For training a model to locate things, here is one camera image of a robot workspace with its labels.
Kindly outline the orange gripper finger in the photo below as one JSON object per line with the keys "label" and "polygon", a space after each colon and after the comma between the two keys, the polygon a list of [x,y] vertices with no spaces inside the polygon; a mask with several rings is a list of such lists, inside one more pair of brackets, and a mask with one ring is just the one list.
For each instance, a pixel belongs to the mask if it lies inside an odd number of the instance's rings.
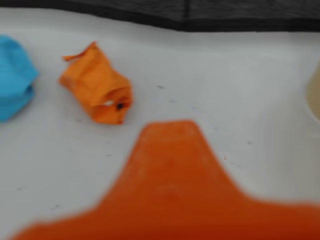
{"label": "orange gripper finger", "polygon": [[192,121],[147,125],[97,207],[17,240],[317,240],[320,209],[242,193]]}

